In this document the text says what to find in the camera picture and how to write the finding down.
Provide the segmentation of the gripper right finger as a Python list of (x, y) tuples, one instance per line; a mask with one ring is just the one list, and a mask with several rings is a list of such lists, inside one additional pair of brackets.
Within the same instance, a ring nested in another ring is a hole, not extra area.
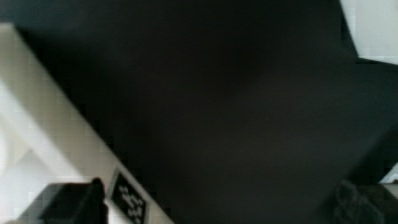
[(398, 184), (342, 181), (333, 199), (332, 224), (398, 224)]

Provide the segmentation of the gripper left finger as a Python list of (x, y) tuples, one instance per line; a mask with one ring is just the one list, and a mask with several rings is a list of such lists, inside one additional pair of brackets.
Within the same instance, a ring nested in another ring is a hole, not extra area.
[(108, 224), (99, 178), (86, 183), (53, 183), (46, 186), (22, 211), (22, 224)]

